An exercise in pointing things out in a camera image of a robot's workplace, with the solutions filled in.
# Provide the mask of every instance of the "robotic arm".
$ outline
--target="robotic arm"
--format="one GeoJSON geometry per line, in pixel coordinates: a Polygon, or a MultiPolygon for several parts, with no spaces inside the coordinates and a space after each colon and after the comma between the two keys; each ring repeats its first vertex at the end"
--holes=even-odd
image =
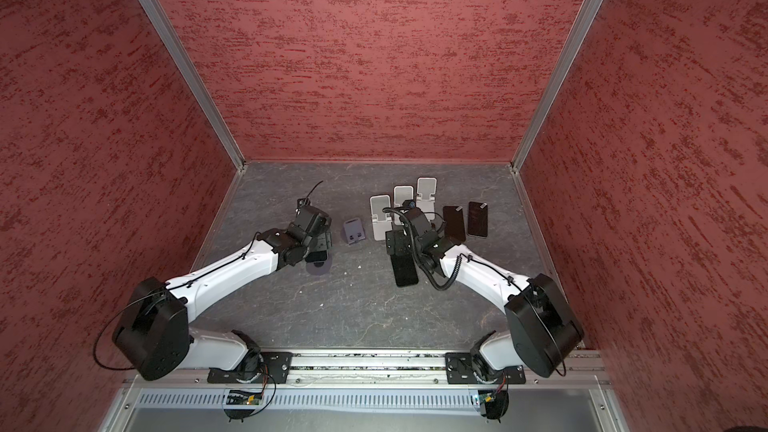
{"type": "MultiPolygon", "coordinates": [[[[403,218],[416,263],[439,290],[460,282],[506,314],[509,331],[491,333],[472,350],[480,380],[493,381],[506,367],[527,365],[549,377],[584,332],[568,303],[545,275],[512,274],[441,237],[418,208],[396,212],[403,218]],[[437,285],[433,274],[448,278],[437,285]]],[[[202,331],[189,326],[205,309],[238,288],[286,265],[324,260],[330,247],[330,217],[301,199],[286,229],[256,234],[241,250],[166,283],[149,278],[130,298],[112,340],[147,380],[176,368],[233,370],[243,381],[254,378],[260,349],[239,331],[202,331]]]]}

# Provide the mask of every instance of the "textured wallpaper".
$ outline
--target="textured wallpaper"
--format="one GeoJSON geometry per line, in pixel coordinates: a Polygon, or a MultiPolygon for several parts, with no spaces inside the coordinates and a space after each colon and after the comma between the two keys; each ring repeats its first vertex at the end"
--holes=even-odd
{"type": "Polygon", "coordinates": [[[632,431],[768,427],[768,0],[605,0],[523,177],[632,431]]]}
{"type": "Polygon", "coordinates": [[[95,334],[188,272],[234,168],[137,0],[0,0],[0,30],[0,430],[88,432],[122,380],[95,334]]]}
{"type": "Polygon", "coordinates": [[[160,0],[248,159],[509,161],[582,0],[160,0]]]}

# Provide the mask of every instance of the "gray tabletop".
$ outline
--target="gray tabletop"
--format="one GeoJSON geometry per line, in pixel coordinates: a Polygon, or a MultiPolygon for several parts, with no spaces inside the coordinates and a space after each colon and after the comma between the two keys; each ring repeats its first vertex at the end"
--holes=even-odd
{"type": "Polygon", "coordinates": [[[323,180],[312,205],[333,220],[330,273],[313,276],[303,263],[281,269],[218,301],[193,325],[239,329],[267,348],[468,348],[487,332],[505,330],[504,314],[463,284],[438,292],[420,275],[417,285],[395,285],[384,242],[373,240],[369,200],[391,195],[395,186],[416,188],[419,177],[437,178],[437,212],[488,204],[488,237],[466,242],[474,253],[514,273],[543,272],[504,166],[257,162],[248,165],[206,263],[242,247],[255,231],[287,226],[296,199],[323,180]],[[351,218],[360,218],[368,235],[355,245],[342,237],[351,218]]]}

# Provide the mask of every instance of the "smartphone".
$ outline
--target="smartphone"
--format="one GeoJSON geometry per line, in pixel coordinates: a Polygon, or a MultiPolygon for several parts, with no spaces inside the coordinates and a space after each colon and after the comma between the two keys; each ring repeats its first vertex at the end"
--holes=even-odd
{"type": "Polygon", "coordinates": [[[455,238],[461,243],[466,242],[464,208],[461,206],[445,206],[442,208],[442,216],[446,220],[446,235],[455,238]]]}
{"type": "Polygon", "coordinates": [[[488,236],[488,204],[485,202],[469,203],[467,234],[473,237],[488,236]]]}
{"type": "Polygon", "coordinates": [[[392,263],[392,271],[395,273],[395,285],[408,287],[418,283],[416,264],[413,263],[411,250],[408,248],[408,237],[402,230],[388,230],[386,232],[386,253],[392,263]]]}

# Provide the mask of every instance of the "metal corner post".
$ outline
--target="metal corner post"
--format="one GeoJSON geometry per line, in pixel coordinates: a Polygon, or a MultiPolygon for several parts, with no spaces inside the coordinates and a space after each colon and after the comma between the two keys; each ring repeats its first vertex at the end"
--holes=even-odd
{"type": "Polygon", "coordinates": [[[139,0],[139,3],[144,8],[144,12],[149,17],[150,22],[168,49],[168,53],[170,53],[170,56],[174,59],[174,62],[176,62],[179,72],[181,72],[184,80],[187,81],[187,85],[189,85],[195,99],[197,99],[197,103],[200,104],[200,108],[214,128],[216,136],[221,140],[222,145],[226,149],[226,153],[229,154],[235,167],[238,170],[241,170],[245,164],[243,153],[240,151],[235,139],[232,137],[229,128],[226,126],[224,119],[216,107],[214,99],[208,93],[208,89],[206,89],[202,78],[200,78],[200,74],[197,73],[197,69],[195,69],[189,54],[187,54],[186,49],[181,44],[181,40],[176,34],[176,30],[170,23],[159,0],[139,0]]]}
{"type": "Polygon", "coordinates": [[[571,69],[571,65],[576,59],[576,54],[578,54],[581,44],[584,42],[584,38],[587,36],[587,32],[589,32],[589,28],[592,25],[592,22],[594,22],[594,18],[598,14],[598,10],[600,10],[600,5],[602,3],[603,0],[584,0],[584,2],[581,3],[581,8],[576,15],[576,20],[571,27],[571,32],[565,39],[565,44],[563,44],[563,49],[558,58],[558,62],[554,65],[552,75],[549,77],[547,86],[544,88],[542,99],[536,106],[533,118],[531,119],[531,125],[529,125],[528,129],[525,131],[523,139],[520,141],[520,147],[518,147],[518,150],[514,154],[514,158],[512,159],[513,171],[520,172],[522,170],[523,162],[525,161],[525,158],[528,157],[528,153],[533,147],[536,136],[542,129],[544,120],[546,120],[547,114],[549,114],[549,110],[552,108],[552,104],[560,91],[560,87],[563,85],[565,77],[568,75],[568,71],[571,69]]]}

